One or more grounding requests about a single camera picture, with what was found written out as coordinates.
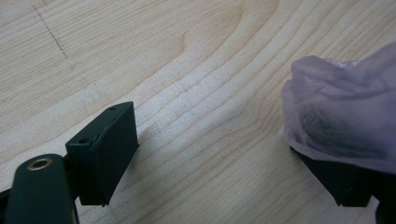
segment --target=light wood surface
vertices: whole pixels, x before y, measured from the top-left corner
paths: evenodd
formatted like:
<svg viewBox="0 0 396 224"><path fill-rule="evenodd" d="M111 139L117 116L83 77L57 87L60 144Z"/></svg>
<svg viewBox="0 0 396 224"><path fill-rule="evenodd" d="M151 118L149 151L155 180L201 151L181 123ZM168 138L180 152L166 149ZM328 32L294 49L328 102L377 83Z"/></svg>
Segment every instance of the light wood surface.
<svg viewBox="0 0 396 224"><path fill-rule="evenodd" d="M282 135L280 90L306 55L396 40L394 0L0 1L0 190L110 105L141 147L81 223L375 223L337 207Z"/></svg>

